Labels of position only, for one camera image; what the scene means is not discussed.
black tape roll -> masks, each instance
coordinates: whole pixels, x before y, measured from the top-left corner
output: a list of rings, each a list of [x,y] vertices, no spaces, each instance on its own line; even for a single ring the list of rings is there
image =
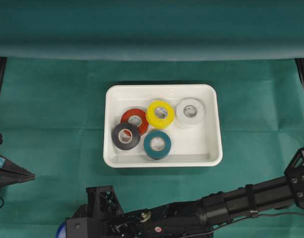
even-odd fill
[[[127,130],[131,133],[131,138],[129,139],[129,141],[125,141],[122,139],[121,133],[123,130]],[[140,134],[138,128],[135,125],[129,122],[122,122],[112,130],[111,138],[114,145],[117,146],[119,149],[130,150],[139,143]]]

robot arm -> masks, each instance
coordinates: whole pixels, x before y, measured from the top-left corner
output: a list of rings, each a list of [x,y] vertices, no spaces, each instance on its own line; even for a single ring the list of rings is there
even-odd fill
[[[304,209],[304,148],[297,151],[285,176],[196,201],[174,202],[124,214],[112,186],[87,188],[88,204],[66,219],[67,238],[213,237],[214,226],[294,203]]]

teal tape roll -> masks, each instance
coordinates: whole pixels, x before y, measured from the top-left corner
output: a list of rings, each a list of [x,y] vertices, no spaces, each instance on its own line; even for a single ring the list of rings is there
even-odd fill
[[[144,139],[143,147],[146,154],[155,159],[163,159],[171,150],[170,137],[160,130],[150,132]]]

white tray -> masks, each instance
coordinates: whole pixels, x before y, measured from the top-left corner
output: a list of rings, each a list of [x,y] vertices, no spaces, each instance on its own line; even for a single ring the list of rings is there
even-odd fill
[[[111,131],[120,123],[122,114],[128,109],[147,110],[155,100],[164,100],[176,105],[184,98],[195,98],[205,108],[204,121],[197,127],[184,128],[175,119],[163,129],[169,135],[172,147],[169,155],[154,160],[145,154],[143,141],[154,127],[149,125],[139,144],[128,151],[120,150],[111,140]],[[117,85],[106,93],[103,158],[114,168],[130,167],[190,167],[215,166],[222,159],[222,145],[218,117],[217,95],[206,84],[186,85]]]

teal backdrop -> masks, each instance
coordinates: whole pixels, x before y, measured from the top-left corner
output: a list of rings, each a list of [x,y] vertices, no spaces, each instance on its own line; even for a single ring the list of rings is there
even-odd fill
[[[304,0],[1,0],[0,56],[304,57]]]
[[[105,93],[116,84],[142,83],[214,87],[224,153],[219,165],[113,169],[105,164]],[[0,238],[53,238],[58,225],[87,202],[88,186],[113,185],[128,212],[282,176],[296,150],[304,146],[304,92],[292,59],[9,58],[0,96],[0,132],[0,153],[36,174],[35,181],[2,192]],[[217,231],[215,237],[304,238],[304,218],[248,220]]]

